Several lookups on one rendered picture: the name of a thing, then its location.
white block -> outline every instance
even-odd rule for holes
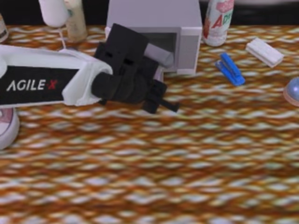
[[[284,58],[283,54],[259,38],[256,38],[252,42],[248,43],[246,45],[246,51],[260,59],[271,68],[280,64]]]

blue stapler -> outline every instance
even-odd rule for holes
[[[227,53],[221,54],[221,60],[217,61],[215,65],[234,86],[245,83],[241,71]]]

white bottle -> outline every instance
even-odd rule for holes
[[[217,47],[225,43],[231,23],[234,0],[210,0],[203,32],[207,45]]]
[[[3,43],[8,38],[8,30],[5,25],[4,19],[0,14],[0,43]]]
[[[66,22],[70,42],[81,42],[87,37],[82,0],[65,0],[70,17]]]
[[[64,0],[39,0],[43,21],[49,27],[61,28],[69,18]]]

spray can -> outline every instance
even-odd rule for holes
[[[82,0],[65,0],[70,17],[66,22],[70,42],[81,42],[87,37],[85,15]]]
[[[2,15],[0,14],[0,43],[5,43],[8,38],[8,30]]]
[[[225,43],[231,23],[234,0],[210,0],[206,13],[203,40],[218,47]]]

wavy patterned surface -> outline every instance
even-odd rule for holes
[[[10,44],[59,49],[46,27],[11,27]],[[93,53],[103,27],[78,46]],[[22,108],[0,153],[1,224],[298,224],[299,109],[282,90],[299,74],[299,28],[232,27],[202,45],[196,78],[169,74],[178,114],[134,106]],[[255,36],[286,55],[270,69],[244,51]],[[213,66],[221,52],[246,84]]]

